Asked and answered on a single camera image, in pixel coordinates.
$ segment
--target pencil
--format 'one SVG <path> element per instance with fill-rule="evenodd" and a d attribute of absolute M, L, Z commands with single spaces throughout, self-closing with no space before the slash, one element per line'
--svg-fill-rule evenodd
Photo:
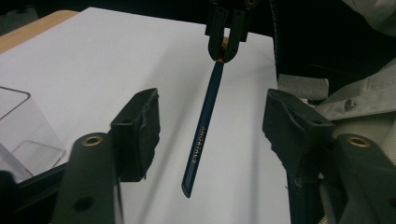
<path fill-rule="evenodd" d="M 223 67 L 223 60 L 218 60 L 215 63 L 215 67 L 213 68 L 209 85 L 207 87 L 204 104 L 202 106 L 201 115 L 198 120 L 197 129 L 191 146 L 190 156 L 187 161 L 186 171 L 184 172 L 183 181 L 181 183 L 181 188 L 187 198 L 190 198 L 191 196 L 199 161 L 204 149 L 207 130 L 209 129 L 213 107 L 219 91 Z"/>

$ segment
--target clear plastic container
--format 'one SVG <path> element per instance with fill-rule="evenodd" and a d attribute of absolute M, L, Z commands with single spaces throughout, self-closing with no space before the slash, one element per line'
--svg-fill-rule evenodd
<path fill-rule="evenodd" d="M 64 148 L 31 95 L 0 87 L 0 170 L 22 182 L 54 167 L 63 155 Z"/>

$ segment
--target white table surface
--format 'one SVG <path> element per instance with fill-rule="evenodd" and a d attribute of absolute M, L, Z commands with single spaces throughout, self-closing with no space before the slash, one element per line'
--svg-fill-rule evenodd
<path fill-rule="evenodd" d="M 202 24 L 89 8 L 0 55 L 0 85 L 28 91 L 68 150 L 137 93 L 158 88 L 162 132 L 148 178 L 123 183 L 125 223 L 290 223 L 285 171 L 262 133 L 276 87 L 272 38 L 225 64 L 190 199 L 181 190 L 214 62 Z"/>

